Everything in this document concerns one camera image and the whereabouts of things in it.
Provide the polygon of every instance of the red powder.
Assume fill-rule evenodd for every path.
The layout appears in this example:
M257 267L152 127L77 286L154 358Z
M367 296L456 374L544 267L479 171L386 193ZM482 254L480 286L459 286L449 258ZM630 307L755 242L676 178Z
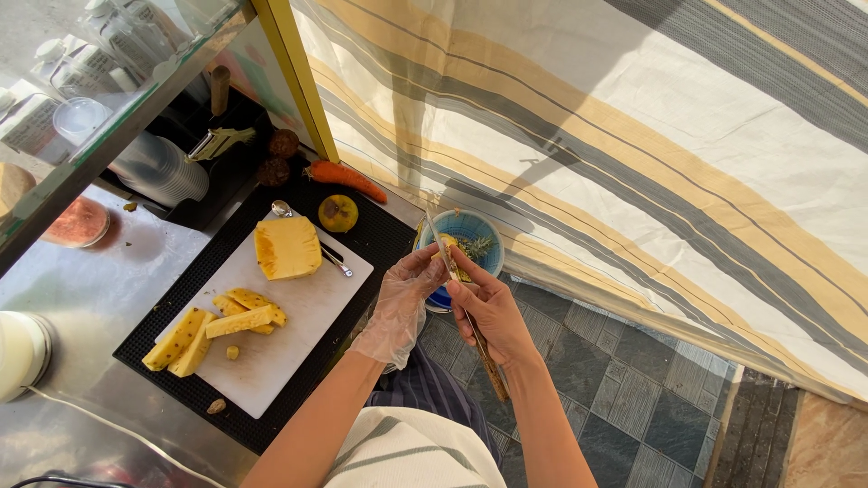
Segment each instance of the red powder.
M106 209L80 196L49 226L42 239L65 247L85 247L99 241L108 228Z

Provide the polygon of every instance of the left hand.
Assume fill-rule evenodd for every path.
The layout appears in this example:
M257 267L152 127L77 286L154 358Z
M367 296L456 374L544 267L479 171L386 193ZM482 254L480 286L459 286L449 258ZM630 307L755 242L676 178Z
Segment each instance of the left hand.
M416 345L419 329L425 323L424 299L442 285L449 272L437 243L406 255L383 277L374 314L349 351L356 351L398 369L407 366L410 350Z

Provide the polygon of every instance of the striped shirt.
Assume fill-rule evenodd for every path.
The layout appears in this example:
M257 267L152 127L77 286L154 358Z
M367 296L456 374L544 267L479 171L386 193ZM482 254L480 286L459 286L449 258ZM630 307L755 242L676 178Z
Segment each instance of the striped shirt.
M327 488L505 488L470 428L400 406L363 408L325 479Z

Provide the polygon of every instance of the black rubber bar mat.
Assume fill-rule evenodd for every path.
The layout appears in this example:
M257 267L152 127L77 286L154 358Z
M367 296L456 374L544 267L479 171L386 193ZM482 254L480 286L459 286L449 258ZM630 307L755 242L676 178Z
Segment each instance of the black rubber bar mat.
M293 169L290 182L281 188L258 186L114 353L121 362L257 454L271 444L316 386L341 343L377 295L383 274L410 252L416 235L414 228L408 227L357 191L308 181L306 176L301 175L301 169L307 165L303 158L297 156L290 163ZM335 194L351 197L358 206L359 218L349 232L332 235L371 263L374 271L259 420L229 400L224 411L209 415L206 413L208 406L223 396L203 379L195 374L178 378L168 370L152 372L142 364L141 358L154 346L156 336L187 306L211 275L253 231L256 222L267 215L272 201L287 201L294 211L319 226L319 204L329 195Z

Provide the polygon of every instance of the striped curtain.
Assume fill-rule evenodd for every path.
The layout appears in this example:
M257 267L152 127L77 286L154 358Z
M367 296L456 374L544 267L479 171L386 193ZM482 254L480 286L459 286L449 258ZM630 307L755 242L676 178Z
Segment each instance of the striped curtain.
M861 0L291 0L341 159L505 268L868 399Z

